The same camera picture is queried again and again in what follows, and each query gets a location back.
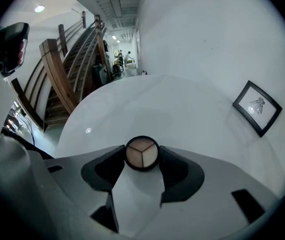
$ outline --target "wooden railing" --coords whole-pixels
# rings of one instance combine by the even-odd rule
[[[67,43],[74,37],[75,34],[79,32],[79,30],[81,30],[84,27],[84,22],[86,23],[86,19],[84,21],[79,20],[78,22],[73,24],[71,27],[69,27],[66,31],[64,31],[64,26],[62,24],[58,26],[59,37],[57,39],[53,39],[55,41],[55,45],[59,47],[58,54],[60,53],[60,51],[62,51],[63,56],[65,58],[68,56]],[[18,100],[21,106],[25,109],[25,112],[35,122],[35,124],[38,126],[40,130],[45,129],[45,122],[37,114],[36,109],[37,109],[37,105],[39,102],[39,97],[41,95],[41,91],[44,86],[44,82],[48,76],[47,72],[46,71],[44,72],[45,66],[42,64],[43,64],[43,60],[40,58],[40,60],[37,62],[36,66],[34,67],[33,71],[31,72],[31,75],[26,83],[24,90],[22,89],[17,78],[11,81],[13,88],[18,94]],[[30,94],[27,95],[29,86],[32,82],[32,79],[34,78],[35,78],[35,81],[33,82]]]
[[[94,22],[86,30],[88,33],[79,50],[75,52],[75,56],[67,56],[65,59],[65,62],[71,64],[70,66],[65,62],[62,63],[55,39],[47,39],[39,46],[41,59],[52,88],[69,114],[89,92],[88,88],[92,84],[90,82],[93,81],[91,72],[98,51],[110,79],[103,43],[106,30],[100,16],[96,15]]]

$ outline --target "recessed light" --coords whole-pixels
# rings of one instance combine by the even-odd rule
[[[40,13],[40,12],[42,12],[44,9],[45,9],[45,7],[44,7],[43,5],[38,5],[38,6],[34,9],[34,11],[35,11],[36,13]]]

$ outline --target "round compact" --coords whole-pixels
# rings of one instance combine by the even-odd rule
[[[126,145],[126,163],[134,170],[147,171],[158,163],[159,146],[148,136],[132,138]]]

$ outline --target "person in white shirt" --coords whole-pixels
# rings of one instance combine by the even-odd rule
[[[130,51],[129,51],[129,52],[124,56],[124,58],[123,58],[123,62],[124,62],[124,66],[125,66],[125,67],[127,66],[127,60],[128,60],[129,58],[133,59],[132,57],[130,57],[129,54],[131,54]]]

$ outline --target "white table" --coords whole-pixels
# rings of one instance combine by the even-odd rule
[[[211,86],[178,77],[140,75],[124,78],[94,91],[76,107],[64,126],[55,157],[125,145],[133,137],[146,135],[159,145],[231,162],[267,187],[281,184],[283,179],[277,173],[279,164],[273,157],[275,154],[264,148],[268,141],[259,138],[246,119],[232,107],[232,102]],[[264,155],[257,155],[261,149]],[[268,164],[268,168],[255,170],[259,164]],[[145,222],[157,212],[154,204],[158,202],[159,205],[162,177],[157,167],[149,174],[141,174],[125,165],[119,179],[123,184],[117,182],[113,189],[116,215],[122,233],[132,236],[139,230],[130,224],[135,211],[143,211],[141,220]],[[144,192],[144,184],[151,181],[154,181],[152,188],[157,191]],[[122,201],[132,214],[119,214],[122,204],[118,198],[121,195],[128,197]],[[126,231],[127,226],[135,229]]]

